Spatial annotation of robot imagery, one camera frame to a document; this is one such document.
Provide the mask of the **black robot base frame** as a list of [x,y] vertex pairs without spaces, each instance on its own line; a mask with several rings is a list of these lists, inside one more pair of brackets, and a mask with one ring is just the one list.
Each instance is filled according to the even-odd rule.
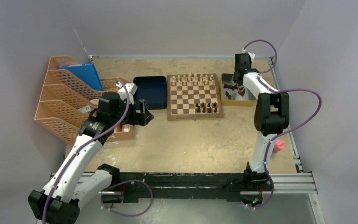
[[125,203],[141,198],[221,199],[252,203],[271,191],[272,179],[261,184],[245,184],[242,173],[137,173],[121,172],[113,176],[110,191],[124,195]]

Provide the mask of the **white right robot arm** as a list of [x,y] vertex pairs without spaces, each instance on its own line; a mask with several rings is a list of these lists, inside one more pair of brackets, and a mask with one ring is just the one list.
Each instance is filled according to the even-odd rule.
[[233,81],[244,87],[246,94],[257,98],[254,125],[258,131],[255,150],[244,170],[243,184],[254,190],[268,177],[269,162],[277,136],[289,126],[289,95],[279,93],[252,68],[254,53],[239,53],[234,56]]

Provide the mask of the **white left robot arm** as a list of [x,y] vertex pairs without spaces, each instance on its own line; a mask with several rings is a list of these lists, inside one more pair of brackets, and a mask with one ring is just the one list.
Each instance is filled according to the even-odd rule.
[[82,123],[79,134],[56,174],[42,190],[33,190],[28,203],[34,216],[44,224],[73,224],[82,207],[99,191],[114,191],[132,180],[122,181],[120,170],[111,165],[98,167],[90,180],[78,184],[95,154],[120,124],[145,126],[153,120],[144,99],[139,100],[140,112],[128,99],[116,92],[106,92]]

